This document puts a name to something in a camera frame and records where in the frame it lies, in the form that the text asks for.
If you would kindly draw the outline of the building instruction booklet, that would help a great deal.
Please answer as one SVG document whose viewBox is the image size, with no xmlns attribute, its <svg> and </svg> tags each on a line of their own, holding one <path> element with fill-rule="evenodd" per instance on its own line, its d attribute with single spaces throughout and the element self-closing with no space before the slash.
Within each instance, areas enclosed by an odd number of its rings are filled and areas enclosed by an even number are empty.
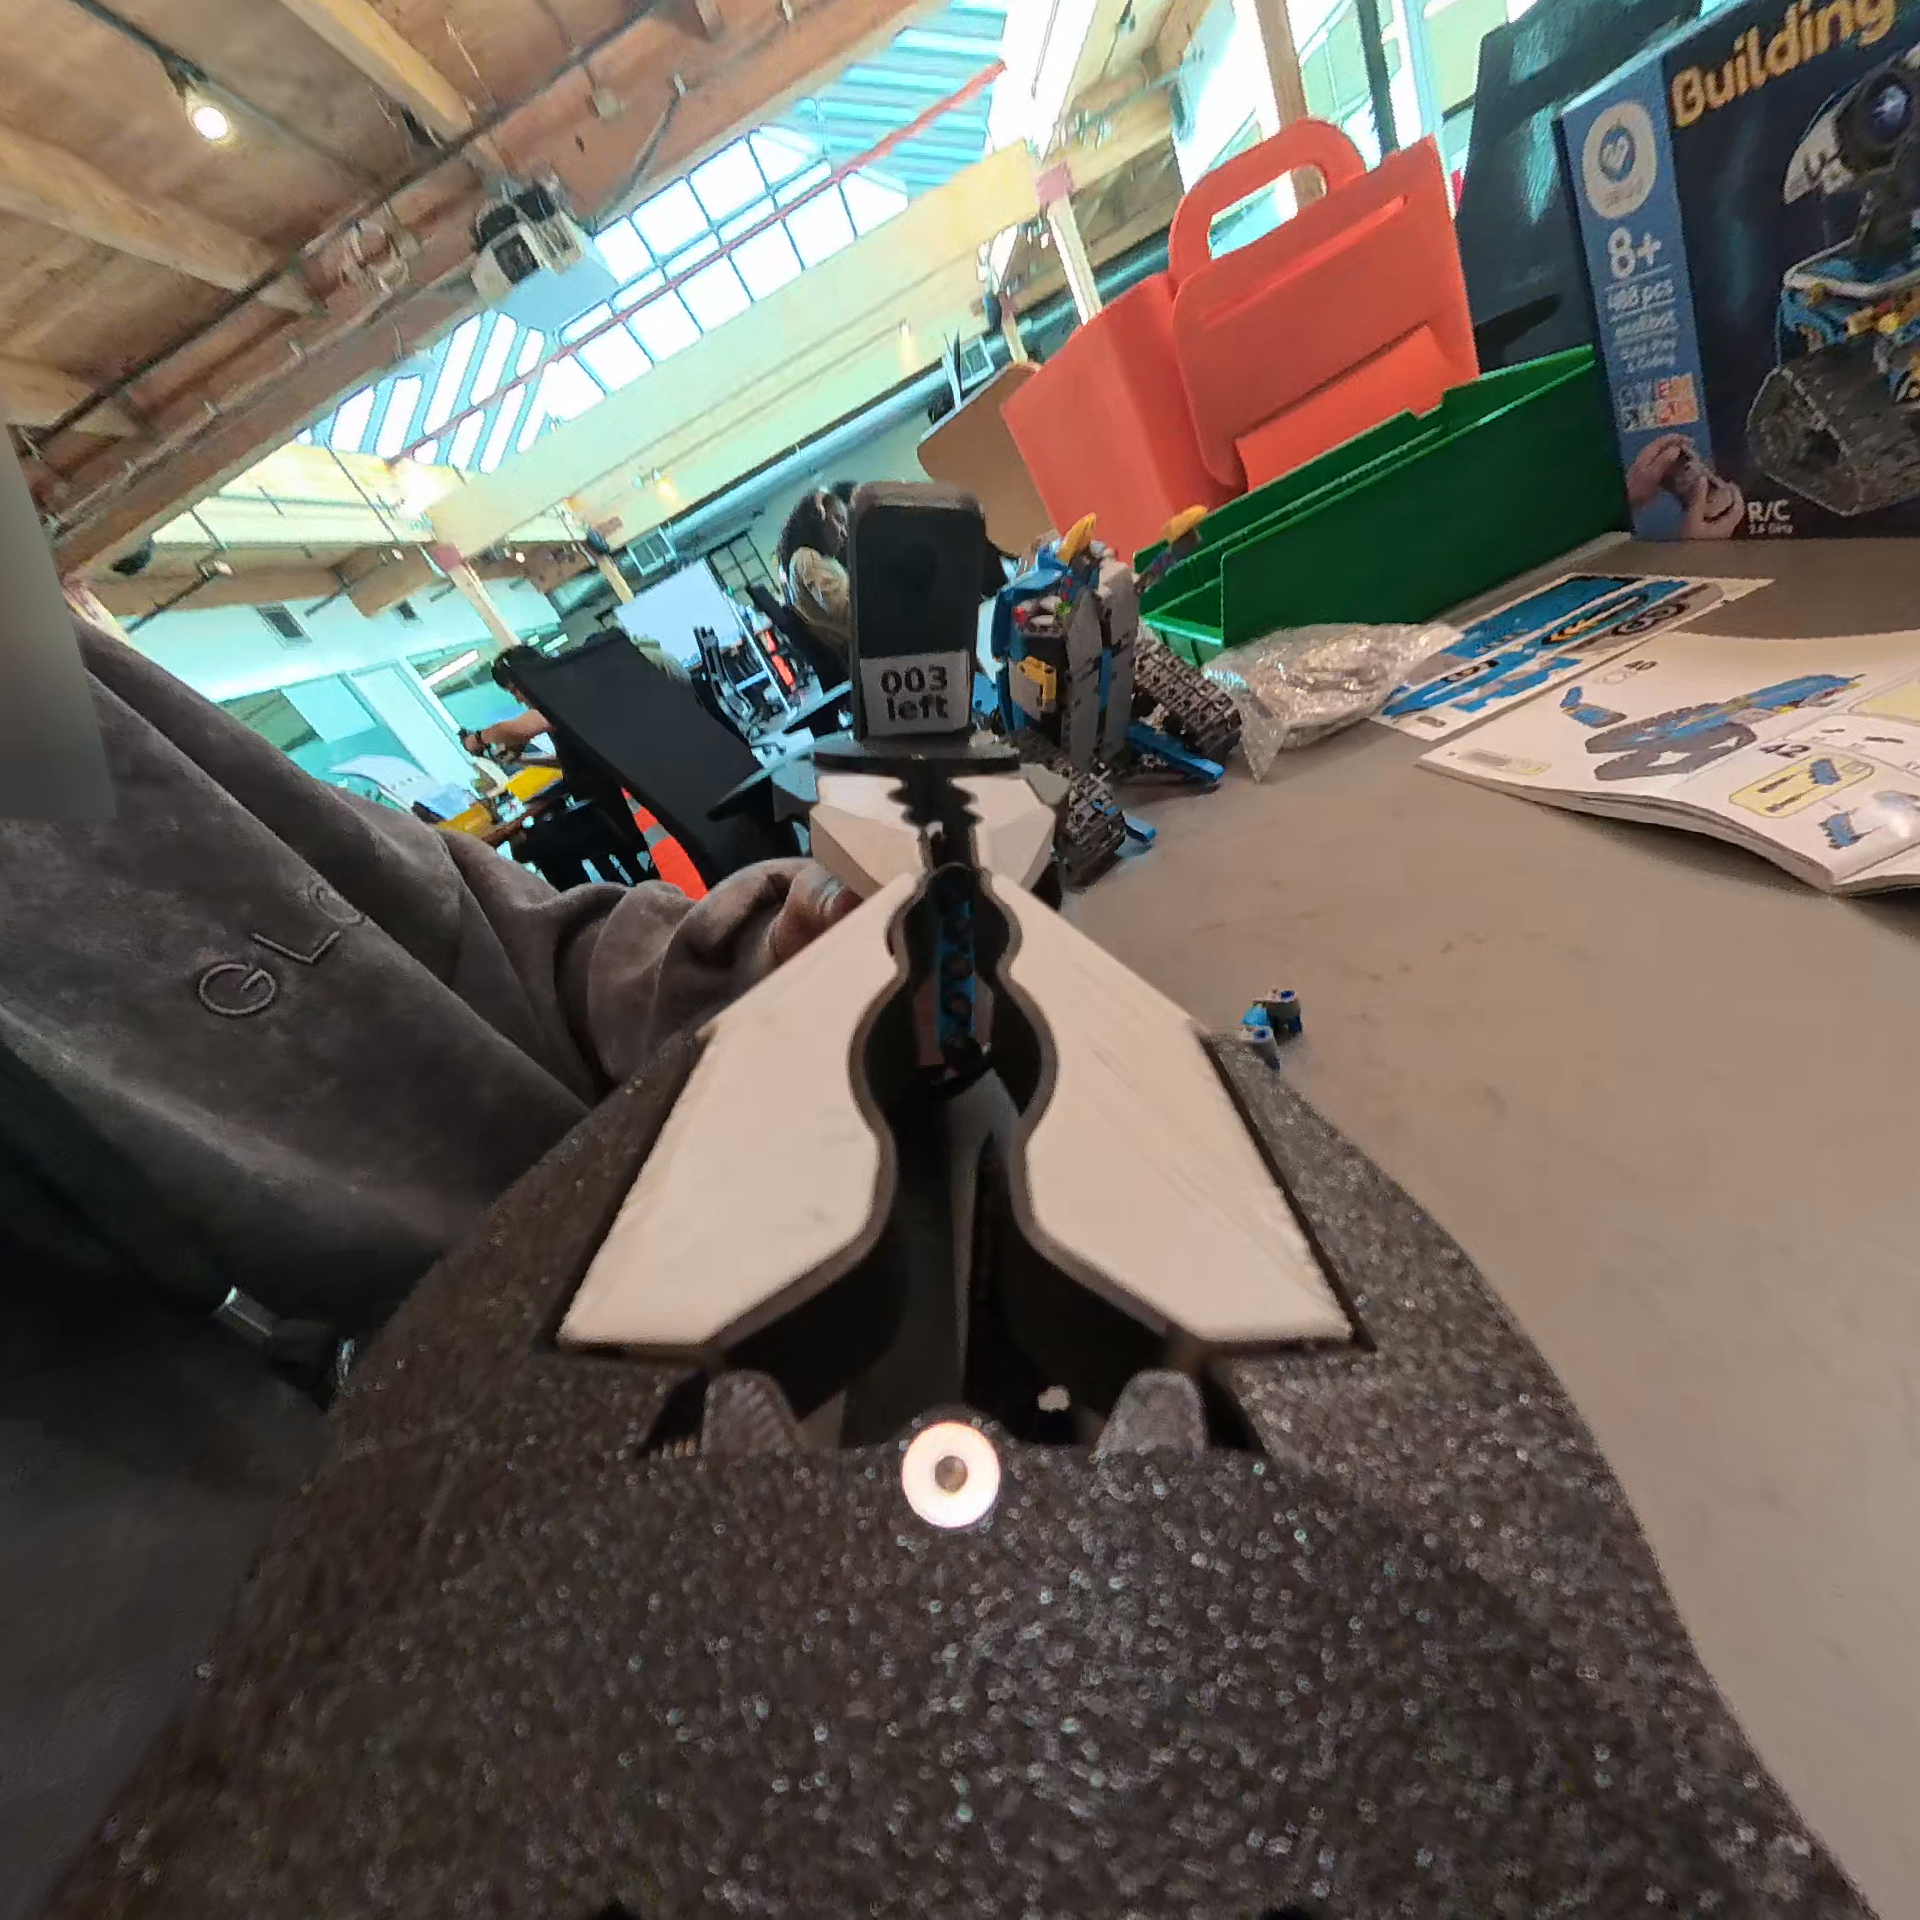
<svg viewBox="0 0 1920 1920">
<path fill-rule="evenodd" d="M 1825 896 L 1912 891 L 1917 636 L 1654 636 L 1432 746 L 1422 769 L 1702 833 Z"/>
</svg>

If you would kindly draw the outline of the building set box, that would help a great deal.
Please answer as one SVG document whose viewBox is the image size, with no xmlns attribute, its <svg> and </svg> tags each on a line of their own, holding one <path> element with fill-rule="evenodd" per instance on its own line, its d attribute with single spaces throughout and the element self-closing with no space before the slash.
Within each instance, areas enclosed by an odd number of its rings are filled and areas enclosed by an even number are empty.
<svg viewBox="0 0 1920 1920">
<path fill-rule="evenodd" d="M 1631 534 L 1914 538 L 1917 6 L 1723 7 L 1553 134 Z"/>
</svg>

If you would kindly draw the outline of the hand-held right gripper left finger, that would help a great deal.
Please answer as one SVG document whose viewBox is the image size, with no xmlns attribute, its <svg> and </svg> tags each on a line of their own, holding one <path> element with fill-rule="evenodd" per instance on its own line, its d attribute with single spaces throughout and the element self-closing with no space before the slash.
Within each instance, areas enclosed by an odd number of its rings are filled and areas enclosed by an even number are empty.
<svg viewBox="0 0 1920 1920">
<path fill-rule="evenodd" d="M 709 1022 L 639 1176 L 559 1320 L 568 1352 L 712 1358 L 809 1306 L 895 1198 L 861 1051 L 907 982 L 898 876 Z"/>
</svg>

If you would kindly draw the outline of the clear plastic bag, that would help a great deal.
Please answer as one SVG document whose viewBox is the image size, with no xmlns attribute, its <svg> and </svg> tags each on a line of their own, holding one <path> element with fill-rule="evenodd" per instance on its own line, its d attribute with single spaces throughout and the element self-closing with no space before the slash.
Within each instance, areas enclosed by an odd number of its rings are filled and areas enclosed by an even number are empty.
<svg viewBox="0 0 1920 1920">
<path fill-rule="evenodd" d="M 1414 667 L 1457 639 L 1459 628 L 1443 622 L 1335 622 L 1225 650 L 1202 665 L 1202 675 L 1229 698 L 1245 776 L 1261 783 L 1281 754 L 1378 716 Z"/>
</svg>

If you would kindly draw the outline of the black office chair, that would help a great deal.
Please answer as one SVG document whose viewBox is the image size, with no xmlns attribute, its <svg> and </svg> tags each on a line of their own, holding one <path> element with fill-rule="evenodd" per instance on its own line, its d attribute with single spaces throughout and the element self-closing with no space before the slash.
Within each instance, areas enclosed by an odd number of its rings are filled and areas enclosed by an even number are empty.
<svg viewBox="0 0 1920 1920">
<path fill-rule="evenodd" d="M 648 812 L 704 884 L 801 852 L 797 827 L 776 818 L 765 790 L 729 801 L 765 771 L 749 740 L 651 665 L 626 633 L 601 633 L 558 656 L 511 647 L 494 675 L 542 713 L 561 763 L 589 790 L 602 786 L 619 820 L 630 818 L 626 801 Z"/>
</svg>

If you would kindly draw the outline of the glass skylight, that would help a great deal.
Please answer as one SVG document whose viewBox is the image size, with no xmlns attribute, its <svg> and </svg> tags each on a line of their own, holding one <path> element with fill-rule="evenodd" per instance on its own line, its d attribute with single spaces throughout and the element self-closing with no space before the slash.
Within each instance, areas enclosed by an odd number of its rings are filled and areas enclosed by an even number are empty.
<svg viewBox="0 0 1920 1920">
<path fill-rule="evenodd" d="M 982 161 L 1006 12 L 907 23 L 602 222 L 579 267 L 469 319 L 294 442 L 491 473 Z"/>
</svg>

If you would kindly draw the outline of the person's left hand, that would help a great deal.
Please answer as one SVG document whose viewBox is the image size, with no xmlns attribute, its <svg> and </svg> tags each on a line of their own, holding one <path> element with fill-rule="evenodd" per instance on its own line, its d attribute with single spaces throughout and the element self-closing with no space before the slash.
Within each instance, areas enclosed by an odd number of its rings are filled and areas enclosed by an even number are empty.
<svg viewBox="0 0 1920 1920">
<path fill-rule="evenodd" d="M 833 879 L 811 857 L 771 863 L 767 873 L 776 891 L 775 916 L 765 934 L 769 969 L 790 962 L 861 908 L 857 887 Z"/>
</svg>

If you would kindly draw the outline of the white ceiling unit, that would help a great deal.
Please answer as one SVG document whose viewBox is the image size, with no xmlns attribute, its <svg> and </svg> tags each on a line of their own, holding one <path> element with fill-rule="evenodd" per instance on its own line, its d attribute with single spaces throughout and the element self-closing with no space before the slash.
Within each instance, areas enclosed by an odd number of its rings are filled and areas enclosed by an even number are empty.
<svg viewBox="0 0 1920 1920">
<path fill-rule="evenodd" d="M 585 264 L 587 234 L 545 184 L 519 184 L 470 220 L 470 288 L 503 306 L 521 286 Z"/>
</svg>

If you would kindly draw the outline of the black badge reel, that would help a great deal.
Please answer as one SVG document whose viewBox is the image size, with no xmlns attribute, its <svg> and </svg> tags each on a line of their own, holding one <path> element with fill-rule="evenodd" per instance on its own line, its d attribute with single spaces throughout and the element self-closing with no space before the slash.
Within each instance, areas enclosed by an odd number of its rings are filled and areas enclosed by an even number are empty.
<svg viewBox="0 0 1920 1920">
<path fill-rule="evenodd" d="M 227 1287 L 209 1322 L 262 1358 L 287 1386 L 320 1409 L 330 1407 L 357 1356 L 357 1342 L 321 1322 L 275 1314 L 239 1287 Z"/>
</svg>

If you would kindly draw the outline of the green plastic bin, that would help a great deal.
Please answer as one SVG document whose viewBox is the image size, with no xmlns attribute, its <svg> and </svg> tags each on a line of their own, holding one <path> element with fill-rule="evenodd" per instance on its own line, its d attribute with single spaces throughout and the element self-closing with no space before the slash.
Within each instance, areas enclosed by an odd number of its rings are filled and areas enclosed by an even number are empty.
<svg viewBox="0 0 1920 1920">
<path fill-rule="evenodd" d="M 1418 625 L 1625 529 L 1593 348 L 1480 376 L 1197 527 L 1143 587 L 1143 619 L 1195 664 L 1331 622 Z"/>
</svg>

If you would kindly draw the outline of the blue five-hole beam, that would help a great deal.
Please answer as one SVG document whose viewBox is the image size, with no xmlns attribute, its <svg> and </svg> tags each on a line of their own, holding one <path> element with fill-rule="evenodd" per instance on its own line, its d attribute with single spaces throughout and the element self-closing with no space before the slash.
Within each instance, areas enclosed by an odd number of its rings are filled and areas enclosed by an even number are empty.
<svg viewBox="0 0 1920 1920">
<path fill-rule="evenodd" d="M 991 1050 L 991 987 L 977 966 L 976 879 L 955 863 L 927 884 L 927 1073 L 949 1083 L 977 1076 Z"/>
</svg>

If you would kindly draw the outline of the person's dark trousers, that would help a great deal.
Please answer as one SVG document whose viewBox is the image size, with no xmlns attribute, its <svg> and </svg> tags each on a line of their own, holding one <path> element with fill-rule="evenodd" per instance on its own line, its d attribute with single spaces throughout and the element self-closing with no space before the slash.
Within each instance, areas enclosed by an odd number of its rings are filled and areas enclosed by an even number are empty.
<svg viewBox="0 0 1920 1920">
<path fill-rule="evenodd" d="M 201 1664 L 318 1452 L 307 1396 L 224 1335 L 3 1372 L 2 1916 L 35 1916 Z"/>
</svg>

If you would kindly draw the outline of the orange plastic carry case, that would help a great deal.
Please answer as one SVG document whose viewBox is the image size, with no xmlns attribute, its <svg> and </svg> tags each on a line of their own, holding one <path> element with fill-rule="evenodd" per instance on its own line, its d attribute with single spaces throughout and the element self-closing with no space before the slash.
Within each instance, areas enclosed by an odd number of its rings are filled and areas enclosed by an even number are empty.
<svg viewBox="0 0 1920 1920">
<path fill-rule="evenodd" d="M 1192 184 L 1166 270 L 1086 320 L 1002 404 L 1056 534 L 1119 553 L 1361 433 L 1424 416 L 1480 356 L 1432 138 L 1366 162 L 1297 120 Z"/>
</svg>

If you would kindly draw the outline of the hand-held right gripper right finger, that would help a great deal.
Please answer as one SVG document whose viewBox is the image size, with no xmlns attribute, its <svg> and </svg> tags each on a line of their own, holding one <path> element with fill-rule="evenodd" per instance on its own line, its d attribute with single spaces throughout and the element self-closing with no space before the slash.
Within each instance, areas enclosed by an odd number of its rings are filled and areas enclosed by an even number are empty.
<svg viewBox="0 0 1920 1920">
<path fill-rule="evenodd" d="M 1186 1010 L 1050 906 L 982 881 L 991 1065 L 1027 1247 L 1195 1356 L 1349 1346 L 1355 1323 Z"/>
</svg>

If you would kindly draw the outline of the grey desk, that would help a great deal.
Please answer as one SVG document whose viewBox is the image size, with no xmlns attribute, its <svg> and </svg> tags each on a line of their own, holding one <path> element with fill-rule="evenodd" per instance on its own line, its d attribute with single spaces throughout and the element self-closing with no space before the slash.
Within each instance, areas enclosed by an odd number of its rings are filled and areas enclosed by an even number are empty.
<svg viewBox="0 0 1920 1920">
<path fill-rule="evenodd" d="M 1071 902 L 1475 1262 L 1589 1420 L 1749 1740 L 1880 1916 L 1917 1894 L 1914 896 L 1511 801 L 1378 728 Z"/>
</svg>

